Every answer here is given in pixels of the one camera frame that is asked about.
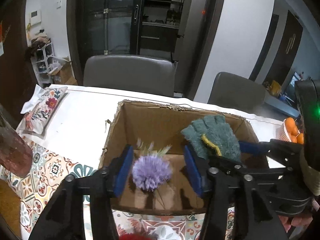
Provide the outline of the green knitted glove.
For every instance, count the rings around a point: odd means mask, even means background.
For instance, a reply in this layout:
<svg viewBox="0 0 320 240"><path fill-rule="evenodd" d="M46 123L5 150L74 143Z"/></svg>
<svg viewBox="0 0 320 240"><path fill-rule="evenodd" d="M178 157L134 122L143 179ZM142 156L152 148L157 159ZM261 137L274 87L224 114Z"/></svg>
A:
<svg viewBox="0 0 320 240"><path fill-rule="evenodd" d="M181 130L181 134L202 159L218 155L233 161L241 160L238 139L223 115L207 115L194 120Z"/></svg>

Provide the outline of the purple artificial flower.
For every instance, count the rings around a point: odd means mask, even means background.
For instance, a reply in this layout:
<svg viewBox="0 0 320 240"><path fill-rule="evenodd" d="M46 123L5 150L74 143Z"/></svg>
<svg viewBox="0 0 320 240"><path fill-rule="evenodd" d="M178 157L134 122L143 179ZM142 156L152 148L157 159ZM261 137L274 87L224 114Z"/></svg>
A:
<svg viewBox="0 0 320 240"><path fill-rule="evenodd" d="M147 209L154 209L158 205L159 209L165 210L167 206L159 188L168 184L173 175L172 165L165 157L171 145L156 150L154 142L147 145L139 138L136 146L138 153L131 170L137 197L135 204Z"/></svg>

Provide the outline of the red fluffy pompom toy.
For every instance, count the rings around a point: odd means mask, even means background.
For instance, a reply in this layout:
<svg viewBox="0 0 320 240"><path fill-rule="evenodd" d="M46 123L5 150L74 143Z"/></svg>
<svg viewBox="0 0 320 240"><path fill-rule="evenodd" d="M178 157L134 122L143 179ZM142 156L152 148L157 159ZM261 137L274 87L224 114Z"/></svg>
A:
<svg viewBox="0 0 320 240"><path fill-rule="evenodd" d="M119 240L152 240L149 236L138 233L126 233L119 236Z"/></svg>

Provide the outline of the pink basket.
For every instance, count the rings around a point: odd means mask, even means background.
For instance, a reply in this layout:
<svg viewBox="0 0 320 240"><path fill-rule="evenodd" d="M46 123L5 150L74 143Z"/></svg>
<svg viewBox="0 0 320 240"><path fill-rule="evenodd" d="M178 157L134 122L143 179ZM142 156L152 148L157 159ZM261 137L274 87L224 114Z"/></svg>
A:
<svg viewBox="0 0 320 240"><path fill-rule="evenodd" d="M285 120L280 127L276 129L276 139L281 141L291 142L291 135L286 130Z"/></svg>

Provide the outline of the orange fruit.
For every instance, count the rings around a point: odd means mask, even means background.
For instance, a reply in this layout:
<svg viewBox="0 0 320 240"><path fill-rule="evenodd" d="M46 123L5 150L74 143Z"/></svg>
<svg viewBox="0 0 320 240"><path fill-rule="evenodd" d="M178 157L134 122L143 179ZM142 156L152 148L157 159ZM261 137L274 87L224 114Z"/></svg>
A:
<svg viewBox="0 0 320 240"><path fill-rule="evenodd" d="M296 139L297 139L297 143L299 144L304 144L304 133L299 133L297 136L296 136Z"/></svg>
<svg viewBox="0 0 320 240"><path fill-rule="evenodd" d="M299 135L299 130L297 128L297 126L295 126L292 131L291 131L291 135L296 137L297 135Z"/></svg>
<svg viewBox="0 0 320 240"><path fill-rule="evenodd" d="M286 118L284 125L288 133L292 133L296 129L296 123L292 117Z"/></svg>
<svg viewBox="0 0 320 240"><path fill-rule="evenodd" d="M294 136L294 135L291 136L291 142L297 143L297 138L296 138L296 136Z"/></svg>

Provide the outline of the patterned tile table runner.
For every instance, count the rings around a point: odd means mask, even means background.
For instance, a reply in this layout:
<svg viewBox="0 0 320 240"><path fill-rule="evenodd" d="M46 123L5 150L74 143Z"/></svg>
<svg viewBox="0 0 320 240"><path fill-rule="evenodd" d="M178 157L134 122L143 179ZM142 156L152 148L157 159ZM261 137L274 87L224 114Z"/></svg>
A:
<svg viewBox="0 0 320 240"><path fill-rule="evenodd" d="M110 166L94 170L22 139L33 152L29 173L21 178L1 165L1 180L20 199L21 233L27 239L119 239L126 233L200 239L205 212L156 216L112 209L111 199L122 193L130 175L131 146ZM225 239L232 238L234 216L228 207Z"/></svg>

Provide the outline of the woven straw mat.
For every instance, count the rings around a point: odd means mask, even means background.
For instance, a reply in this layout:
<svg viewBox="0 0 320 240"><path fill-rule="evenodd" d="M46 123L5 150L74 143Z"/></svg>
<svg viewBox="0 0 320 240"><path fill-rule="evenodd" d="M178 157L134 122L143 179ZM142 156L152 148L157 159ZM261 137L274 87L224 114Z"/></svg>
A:
<svg viewBox="0 0 320 240"><path fill-rule="evenodd" d="M0 185L1 215L13 233L21 237L20 231L20 199L9 187L7 182L1 180Z"/></svg>

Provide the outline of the grey chair right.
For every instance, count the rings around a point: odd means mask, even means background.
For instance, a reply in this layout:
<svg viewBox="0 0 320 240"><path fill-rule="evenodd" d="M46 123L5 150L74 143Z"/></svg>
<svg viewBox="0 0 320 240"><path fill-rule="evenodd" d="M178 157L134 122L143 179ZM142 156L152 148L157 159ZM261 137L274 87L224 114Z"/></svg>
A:
<svg viewBox="0 0 320 240"><path fill-rule="evenodd" d="M266 89L260 84L232 73L219 72L208 103L255 113L264 104L265 93Z"/></svg>

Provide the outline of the grey chair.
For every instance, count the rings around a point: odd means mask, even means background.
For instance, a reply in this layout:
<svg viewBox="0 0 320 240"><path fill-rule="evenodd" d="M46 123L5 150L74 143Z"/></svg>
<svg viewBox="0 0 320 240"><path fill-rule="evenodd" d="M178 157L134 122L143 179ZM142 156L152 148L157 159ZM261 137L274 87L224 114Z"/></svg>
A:
<svg viewBox="0 0 320 240"><path fill-rule="evenodd" d="M139 55L97 55L85 64L84 86L174 96L175 67Z"/></svg>
<svg viewBox="0 0 320 240"><path fill-rule="evenodd" d="M219 72L208 103L255 113L264 104L265 93L266 89L260 84L232 73Z"/></svg>

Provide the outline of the glass vase with dried plants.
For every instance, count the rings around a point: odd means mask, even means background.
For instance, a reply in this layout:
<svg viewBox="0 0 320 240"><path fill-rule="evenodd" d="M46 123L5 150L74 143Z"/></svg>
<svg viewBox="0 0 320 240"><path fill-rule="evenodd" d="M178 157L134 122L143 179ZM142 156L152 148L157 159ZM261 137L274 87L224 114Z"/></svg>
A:
<svg viewBox="0 0 320 240"><path fill-rule="evenodd" d="M33 152L7 120L11 118L1 105L1 165L18 177L25 177L32 165Z"/></svg>

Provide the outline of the brown cardboard box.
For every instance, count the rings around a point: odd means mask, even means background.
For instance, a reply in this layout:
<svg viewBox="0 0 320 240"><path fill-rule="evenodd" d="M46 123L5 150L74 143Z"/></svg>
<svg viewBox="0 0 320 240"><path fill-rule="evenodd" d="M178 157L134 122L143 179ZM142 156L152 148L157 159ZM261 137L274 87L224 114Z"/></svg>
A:
<svg viewBox="0 0 320 240"><path fill-rule="evenodd" d="M109 165L113 158L121 155L126 145L133 146L135 156L139 156L136 142L141 139L147 145L153 142L157 150L171 145L165 159L170 162L173 174L168 183L161 185L153 193L136 188L132 179L127 178L121 196L111 199L112 209L156 216L204 213L206 204L193 191L185 170L183 149L187 142L181 130L193 120L217 114L217 111L199 111L153 102L119 102L100 166Z"/></svg>

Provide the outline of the grey chair left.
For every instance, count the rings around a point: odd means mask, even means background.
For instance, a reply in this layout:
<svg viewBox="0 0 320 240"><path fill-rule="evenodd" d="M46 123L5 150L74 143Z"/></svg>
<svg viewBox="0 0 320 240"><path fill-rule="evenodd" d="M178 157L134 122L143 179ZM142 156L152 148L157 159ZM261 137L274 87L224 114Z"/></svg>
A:
<svg viewBox="0 0 320 240"><path fill-rule="evenodd" d="M139 55L97 55L85 64L84 86L174 96L175 67Z"/></svg>

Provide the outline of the floral fabric tissue pouch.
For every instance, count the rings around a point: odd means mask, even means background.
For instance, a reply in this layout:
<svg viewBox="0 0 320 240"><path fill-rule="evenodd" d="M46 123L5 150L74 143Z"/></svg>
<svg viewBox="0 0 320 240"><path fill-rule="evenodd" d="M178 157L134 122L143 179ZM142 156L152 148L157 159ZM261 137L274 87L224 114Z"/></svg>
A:
<svg viewBox="0 0 320 240"><path fill-rule="evenodd" d="M22 107L23 118L16 129L18 134L42 135L66 92L67 86L41 88L36 85L32 97Z"/></svg>

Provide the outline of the dark glass cabinet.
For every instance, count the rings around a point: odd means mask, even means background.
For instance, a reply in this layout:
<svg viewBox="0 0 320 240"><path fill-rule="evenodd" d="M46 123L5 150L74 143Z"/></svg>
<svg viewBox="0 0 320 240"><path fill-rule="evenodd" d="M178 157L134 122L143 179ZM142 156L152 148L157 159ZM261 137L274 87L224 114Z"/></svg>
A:
<svg viewBox="0 0 320 240"><path fill-rule="evenodd" d="M175 90L193 83L223 0L67 0L69 51L80 85L92 56L158 57L175 69Z"/></svg>

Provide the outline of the white shoe rack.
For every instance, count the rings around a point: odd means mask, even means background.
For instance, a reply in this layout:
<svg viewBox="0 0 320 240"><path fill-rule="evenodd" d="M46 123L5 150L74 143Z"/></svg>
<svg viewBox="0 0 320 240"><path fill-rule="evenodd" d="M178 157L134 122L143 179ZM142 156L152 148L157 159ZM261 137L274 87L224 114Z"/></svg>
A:
<svg viewBox="0 0 320 240"><path fill-rule="evenodd" d="M42 88L50 86L53 82L48 73L54 56L53 44L50 38L44 36L33 39L25 52L26 59L31 61L37 83Z"/></svg>

